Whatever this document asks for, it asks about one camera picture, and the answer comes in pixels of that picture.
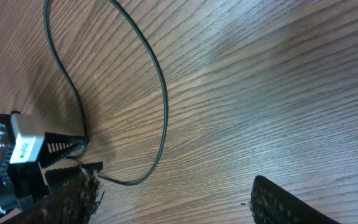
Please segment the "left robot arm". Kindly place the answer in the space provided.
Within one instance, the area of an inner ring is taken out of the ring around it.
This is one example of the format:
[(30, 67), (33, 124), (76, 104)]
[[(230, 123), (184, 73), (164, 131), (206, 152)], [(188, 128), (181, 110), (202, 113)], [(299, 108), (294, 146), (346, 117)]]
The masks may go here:
[(50, 169), (85, 146), (83, 136), (47, 132), (18, 111), (0, 114), (0, 218), (20, 223), (87, 223), (96, 211), (102, 162)]

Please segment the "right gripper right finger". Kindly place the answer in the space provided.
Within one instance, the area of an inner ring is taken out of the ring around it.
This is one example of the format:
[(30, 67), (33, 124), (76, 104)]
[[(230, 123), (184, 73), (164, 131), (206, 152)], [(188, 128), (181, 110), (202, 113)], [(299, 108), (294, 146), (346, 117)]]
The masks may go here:
[(339, 224), (262, 175), (254, 179), (250, 210), (257, 224)]

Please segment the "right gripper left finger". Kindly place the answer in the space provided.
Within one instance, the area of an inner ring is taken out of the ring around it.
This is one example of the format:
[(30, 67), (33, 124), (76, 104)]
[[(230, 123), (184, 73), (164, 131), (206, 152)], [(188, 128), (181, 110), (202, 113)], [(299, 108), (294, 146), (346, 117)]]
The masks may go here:
[(101, 204), (102, 183), (96, 170), (74, 168), (74, 176), (59, 182), (36, 206), (6, 220), (7, 224), (88, 224)]

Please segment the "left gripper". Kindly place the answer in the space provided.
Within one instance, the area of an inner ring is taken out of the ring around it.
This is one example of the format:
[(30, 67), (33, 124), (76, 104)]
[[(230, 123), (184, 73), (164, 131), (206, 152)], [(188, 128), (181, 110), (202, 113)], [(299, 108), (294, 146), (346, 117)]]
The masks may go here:
[(86, 146), (84, 136), (71, 136), (58, 133), (45, 133), (40, 152), (35, 162), (10, 164), (15, 146), (11, 128), (11, 115), (0, 114), (0, 207), (26, 207), (48, 193), (57, 192), (64, 184), (82, 175), (95, 175), (104, 167), (103, 162), (78, 164), (71, 167), (48, 170), (45, 172), (45, 185), (41, 168), (68, 159)]

